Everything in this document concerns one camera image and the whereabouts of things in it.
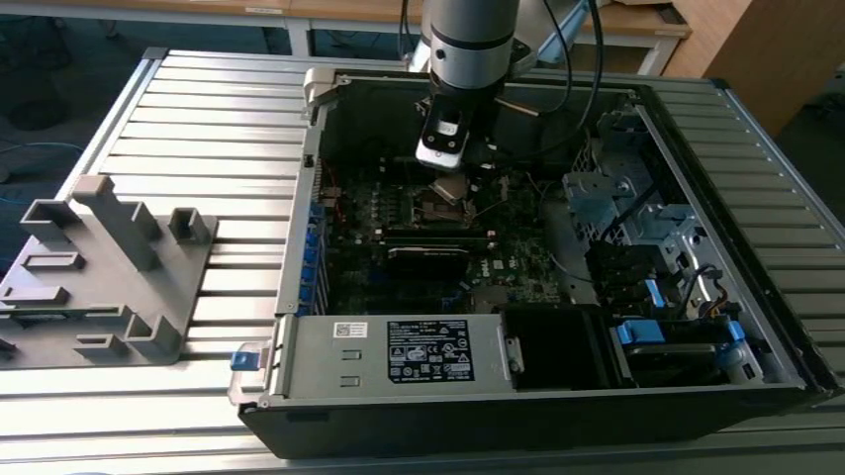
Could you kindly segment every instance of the blue tab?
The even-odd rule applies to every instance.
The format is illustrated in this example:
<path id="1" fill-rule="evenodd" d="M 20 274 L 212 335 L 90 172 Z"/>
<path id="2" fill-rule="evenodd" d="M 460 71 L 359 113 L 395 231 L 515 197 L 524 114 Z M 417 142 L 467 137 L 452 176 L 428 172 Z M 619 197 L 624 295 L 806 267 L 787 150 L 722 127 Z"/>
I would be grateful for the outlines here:
<path id="1" fill-rule="evenodd" d="M 307 235 L 304 235 L 304 245 L 309 246 L 309 247 L 316 247 L 316 245 L 319 244 L 319 236 L 308 231 Z"/>
<path id="2" fill-rule="evenodd" d="M 646 279 L 646 287 L 651 293 L 651 300 L 655 303 L 655 307 L 659 309 L 664 307 L 663 295 L 660 295 L 660 289 L 658 288 L 658 282 L 655 279 Z"/>
<path id="3" fill-rule="evenodd" d="M 300 300 L 305 302 L 311 300 L 311 288 L 304 285 L 300 286 Z"/>
<path id="4" fill-rule="evenodd" d="M 664 343 L 656 320 L 627 320 L 616 327 L 616 334 L 622 344 Z"/>
<path id="5" fill-rule="evenodd" d="M 325 208 L 321 205 L 312 204 L 308 217 L 312 222 L 321 220 L 325 217 Z"/>
<path id="6" fill-rule="evenodd" d="M 313 249 L 305 249 L 301 260 L 308 264 L 313 264 L 316 262 L 316 251 Z"/>
<path id="7" fill-rule="evenodd" d="M 734 338 L 734 341 L 744 339 L 744 331 L 742 330 L 739 322 L 730 321 L 727 323 L 727 331 L 730 332 L 730 336 Z"/>
<path id="8" fill-rule="evenodd" d="M 261 355 L 251 351 L 234 351 L 229 367 L 232 371 L 257 371 Z"/>
<path id="9" fill-rule="evenodd" d="M 631 332 L 624 324 L 620 324 L 616 327 L 616 335 L 619 336 L 622 344 L 631 344 L 634 342 L 634 337 L 631 336 Z"/>
<path id="10" fill-rule="evenodd" d="M 316 269 L 313 269 L 312 267 L 303 267 L 301 268 L 301 280 L 305 283 L 309 283 L 313 281 L 313 276 L 316 275 Z"/>

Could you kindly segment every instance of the floor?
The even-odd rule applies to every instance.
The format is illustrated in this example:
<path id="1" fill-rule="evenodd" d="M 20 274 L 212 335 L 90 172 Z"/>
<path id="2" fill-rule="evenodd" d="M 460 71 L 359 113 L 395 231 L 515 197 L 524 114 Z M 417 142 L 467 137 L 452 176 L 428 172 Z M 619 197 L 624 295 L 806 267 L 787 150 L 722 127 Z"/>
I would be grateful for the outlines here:
<path id="1" fill-rule="evenodd" d="M 12 78 L 2 70 L 4 33 L 22 33 L 29 43 L 38 43 L 37 32 L 46 23 L 28 32 L 21 17 L 0 15 L 0 91 L 29 87 L 30 78 Z M 118 35 L 104 37 L 93 20 L 68 19 L 60 35 L 72 63 L 48 73 L 62 99 L 69 103 L 69 117 L 58 125 L 38 132 L 21 132 L 10 127 L 2 115 L 0 97 L 0 150 L 12 143 L 73 143 L 85 146 L 110 104 L 132 74 L 146 47 L 202 49 L 214 51 L 289 54 L 288 35 L 283 30 L 208 25 L 172 25 L 118 22 Z M 393 59 L 396 37 L 369 33 L 317 32 L 317 55 Z M 17 222 L 26 203 L 36 198 L 52 198 L 72 169 L 77 153 L 69 148 L 26 147 L 0 152 L 0 275 L 12 263 L 26 235 Z"/>
<path id="2" fill-rule="evenodd" d="M 0 54 L 4 28 L 21 28 L 14 17 L 0 16 Z M 204 25 L 136 22 L 117 24 L 118 36 L 105 39 L 93 20 L 66 20 L 60 36 L 72 57 L 68 67 L 52 73 L 53 85 L 69 103 L 69 117 L 38 132 L 14 130 L 0 114 L 0 142 L 62 142 L 84 146 L 146 47 L 205 49 L 253 53 L 289 53 L 284 31 Z M 324 56 L 396 57 L 392 35 L 319 32 L 315 51 Z M 0 90 L 13 90 L 0 69 Z M 786 155 L 806 177 L 839 220 L 845 217 L 845 113 L 823 119 L 804 109 L 778 137 Z M 20 148 L 0 151 L 0 274 L 10 264 L 26 236 L 17 221 L 25 203 L 52 197 L 69 172 L 77 153 L 69 148 Z"/>

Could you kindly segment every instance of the wooden desk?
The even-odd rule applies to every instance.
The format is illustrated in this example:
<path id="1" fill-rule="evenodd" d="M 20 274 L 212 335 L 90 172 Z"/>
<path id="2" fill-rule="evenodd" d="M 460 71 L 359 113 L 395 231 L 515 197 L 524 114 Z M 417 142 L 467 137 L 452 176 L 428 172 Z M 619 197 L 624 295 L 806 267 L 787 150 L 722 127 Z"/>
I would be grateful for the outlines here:
<path id="1" fill-rule="evenodd" d="M 309 56 L 312 30 L 344 30 L 393 34 L 399 25 L 399 0 L 291 0 L 285 21 L 291 32 L 293 55 Z M 411 0 L 409 23 L 419 31 L 421 0 Z M 678 41 L 691 32 L 687 25 L 663 21 L 654 7 L 611 4 L 599 10 L 604 44 L 610 47 L 644 48 L 647 53 L 635 71 L 658 75 L 671 57 Z M 594 45 L 592 23 L 587 21 L 575 42 Z"/>
<path id="2" fill-rule="evenodd" d="M 289 4 L 291 0 L 26 0 L 0 1 L 0 13 L 283 28 Z"/>
<path id="3" fill-rule="evenodd" d="M 674 0 L 695 33 L 666 74 L 720 77 L 775 136 L 845 57 L 845 1 Z"/>
<path id="4" fill-rule="evenodd" d="M 311 56 L 312 30 L 393 34 L 400 5 L 400 0 L 0 0 L 0 13 L 284 28 L 291 36 L 293 55 Z M 421 11 L 423 0 L 411 0 L 412 33 L 420 30 Z M 690 28 L 667 24 L 647 6 L 611 4 L 600 9 L 600 16 L 606 45 L 643 48 L 647 53 L 638 72 L 660 74 L 678 40 L 688 36 Z M 594 44 L 590 22 L 575 42 Z"/>

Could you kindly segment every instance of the table leg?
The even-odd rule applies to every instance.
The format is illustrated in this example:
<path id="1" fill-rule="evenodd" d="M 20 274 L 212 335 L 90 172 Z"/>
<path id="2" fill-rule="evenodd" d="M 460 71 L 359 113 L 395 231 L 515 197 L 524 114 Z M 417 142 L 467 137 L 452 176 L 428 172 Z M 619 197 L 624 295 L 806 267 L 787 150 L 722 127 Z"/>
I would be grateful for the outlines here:
<path id="1" fill-rule="evenodd" d="M 655 46 L 648 50 L 638 74 L 659 76 L 663 74 L 664 66 L 668 63 L 679 39 L 675 37 L 659 37 Z"/>
<path id="2" fill-rule="evenodd" d="M 285 26 L 291 37 L 291 54 L 293 56 L 311 56 L 311 27 L 307 18 L 287 18 Z"/>

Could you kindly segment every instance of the motherboard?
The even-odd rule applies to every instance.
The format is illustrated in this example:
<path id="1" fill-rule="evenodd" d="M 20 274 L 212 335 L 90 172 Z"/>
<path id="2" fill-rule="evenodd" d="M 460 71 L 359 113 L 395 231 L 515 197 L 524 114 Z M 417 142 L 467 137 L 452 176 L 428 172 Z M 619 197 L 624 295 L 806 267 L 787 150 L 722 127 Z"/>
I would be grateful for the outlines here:
<path id="1" fill-rule="evenodd" d="M 329 313 L 485 314 L 559 302 L 539 213 L 552 182 L 492 169 L 467 178 L 393 157 L 341 173 L 325 163 L 321 183 Z"/>

